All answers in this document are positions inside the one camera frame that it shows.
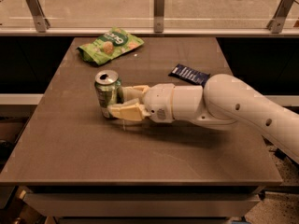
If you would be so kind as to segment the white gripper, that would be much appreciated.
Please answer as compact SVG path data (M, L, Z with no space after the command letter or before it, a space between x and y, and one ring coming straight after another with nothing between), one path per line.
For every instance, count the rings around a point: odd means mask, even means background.
M107 107L109 113L117 119L142 121L149 117L156 123L171 123L172 97L175 85L172 83L128 86L122 88L123 104Z

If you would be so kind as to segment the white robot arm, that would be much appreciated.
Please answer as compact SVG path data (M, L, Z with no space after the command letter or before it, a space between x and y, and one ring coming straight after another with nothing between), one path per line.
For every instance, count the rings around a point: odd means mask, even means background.
M260 132L293 161L299 162L299 115L267 99L242 80L217 74L205 86L172 83L124 87L124 102L108 107L117 119L157 123L188 121L225 130L237 122Z

